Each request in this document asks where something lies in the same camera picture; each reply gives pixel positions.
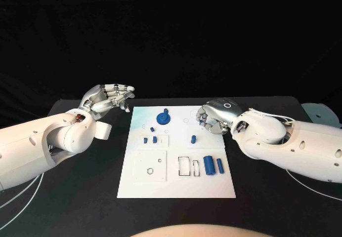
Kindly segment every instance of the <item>black backdrop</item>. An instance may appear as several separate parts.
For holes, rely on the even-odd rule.
[[[175,1],[6,1],[0,127],[45,116],[60,98],[80,99],[103,83],[133,85],[139,98],[292,95],[342,115],[341,21],[328,13]]]

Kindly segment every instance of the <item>white board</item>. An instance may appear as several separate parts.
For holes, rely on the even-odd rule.
[[[236,198],[224,138],[200,126],[195,119],[200,107],[135,107],[119,198]],[[169,110],[171,122],[159,125],[156,117],[165,108]],[[191,143],[192,135],[197,135],[195,144]],[[205,174],[205,156],[214,157],[216,175]],[[179,176],[179,157],[190,157],[191,176]],[[218,158],[223,160],[224,174],[218,171]]]

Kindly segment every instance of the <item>white robotic arm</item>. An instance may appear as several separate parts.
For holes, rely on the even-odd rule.
[[[216,124],[207,123],[208,116]],[[229,129],[241,151],[317,180],[342,183],[342,130],[293,121],[250,109],[244,112],[230,99],[220,98],[198,111],[201,125],[214,133]]]
[[[84,152],[94,137],[109,139],[112,125],[97,121],[109,110],[127,112],[135,87],[97,85],[78,109],[0,130],[0,191],[25,183],[67,158]]]

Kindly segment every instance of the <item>black table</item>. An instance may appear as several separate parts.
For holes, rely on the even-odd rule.
[[[130,106],[203,105],[208,98],[133,99]],[[309,121],[293,97],[234,98],[244,107]],[[78,107],[80,101],[60,100],[51,114]],[[2,236],[120,237],[178,224],[241,227],[275,236],[341,236],[342,202],[318,195],[263,160],[249,158],[227,134],[227,156],[237,198],[116,198],[122,175],[132,113],[113,109],[103,122],[113,125],[110,139],[94,139],[90,149],[45,174],[38,195]],[[342,185],[301,181],[338,197]],[[6,200],[28,184],[0,196]],[[0,223],[16,215],[35,187],[0,210]]]

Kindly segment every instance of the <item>wire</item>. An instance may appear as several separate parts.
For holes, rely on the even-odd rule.
[[[265,113],[265,112],[262,112],[262,111],[254,110],[253,108],[250,109],[250,111],[253,111],[253,112],[256,112],[256,113],[259,113],[259,114],[263,114],[263,115],[269,115],[269,116],[272,116],[272,117],[283,118],[288,122],[293,122],[293,121],[296,121],[296,120],[295,120],[293,118],[291,118],[291,117],[286,117],[286,116],[282,116],[282,115],[273,115],[273,114]]]
[[[286,171],[288,171],[291,177],[292,177],[309,190],[312,190],[314,192],[317,192],[318,194],[321,194],[321,195],[324,195],[324,196],[327,196],[327,197],[330,197],[330,198],[334,198],[334,199],[342,201],[342,199],[340,199],[340,198],[337,198],[337,197],[332,197],[332,196],[330,196],[330,195],[321,193],[319,191],[314,190],[311,187],[308,187],[308,186],[295,178],[295,176],[291,174],[289,170],[286,170]]]
[[[38,188],[37,188],[37,191],[35,191],[35,193],[34,193],[34,195],[32,195],[32,197],[31,197],[31,200],[29,200],[26,206],[24,207],[24,209],[21,210],[21,212],[16,214],[16,216],[13,217],[13,219],[12,219],[12,220],[6,223],[6,225],[0,228],[0,230],[2,230],[2,229],[11,224],[11,222],[18,218],[18,216],[22,214],[24,210],[26,209],[28,205],[31,204],[31,201],[32,201],[32,199],[34,199],[34,197],[35,197],[35,195],[37,195],[37,193],[38,193],[38,190],[39,190],[39,186],[41,186],[41,183],[42,183],[42,180],[44,180],[44,176],[45,176],[45,174],[42,173],[41,181],[39,181],[39,184],[38,184]]]
[[[34,183],[38,180],[38,177],[34,179],[34,181],[31,182],[29,186],[24,189],[24,191],[13,197],[13,199],[11,201],[8,201],[2,206],[0,209],[24,194],[24,192],[29,189],[29,187],[34,185]]]

